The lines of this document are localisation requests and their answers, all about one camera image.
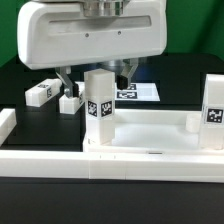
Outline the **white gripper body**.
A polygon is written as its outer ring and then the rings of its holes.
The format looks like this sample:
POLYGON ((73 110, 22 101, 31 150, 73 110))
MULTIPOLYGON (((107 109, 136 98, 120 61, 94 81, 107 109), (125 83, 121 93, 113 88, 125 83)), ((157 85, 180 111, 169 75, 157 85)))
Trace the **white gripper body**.
POLYGON ((19 12, 17 46, 31 69, 161 54, 167 44, 166 0, 119 2, 119 16, 89 16, 85 0, 31 0, 19 12))

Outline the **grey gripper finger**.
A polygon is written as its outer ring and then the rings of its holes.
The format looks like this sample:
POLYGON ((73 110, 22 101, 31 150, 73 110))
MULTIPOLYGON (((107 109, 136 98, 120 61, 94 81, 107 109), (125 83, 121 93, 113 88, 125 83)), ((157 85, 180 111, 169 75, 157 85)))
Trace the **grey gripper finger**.
POLYGON ((120 75, 117 76, 117 88, 120 90, 127 89, 131 84, 131 79, 135 73, 139 60, 137 58, 124 59, 124 67, 120 75))
POLYGON ((64 85, 64 94, 67 98, 78 96, 78 85, 69 78, 70 66, 58 67, 55 72, 64 85))

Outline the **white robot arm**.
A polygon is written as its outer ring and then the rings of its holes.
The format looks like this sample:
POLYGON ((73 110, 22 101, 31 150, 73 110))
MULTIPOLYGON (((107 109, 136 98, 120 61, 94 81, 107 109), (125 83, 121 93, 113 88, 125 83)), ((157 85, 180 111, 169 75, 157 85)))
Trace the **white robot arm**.
POLYGON ((117 87, 130 86, 143 57, 167 44, 167 0, 29 0, 18 14, 20 60, 30 69, 54 68, 72 97, 74 65, 121 60, 117 87))

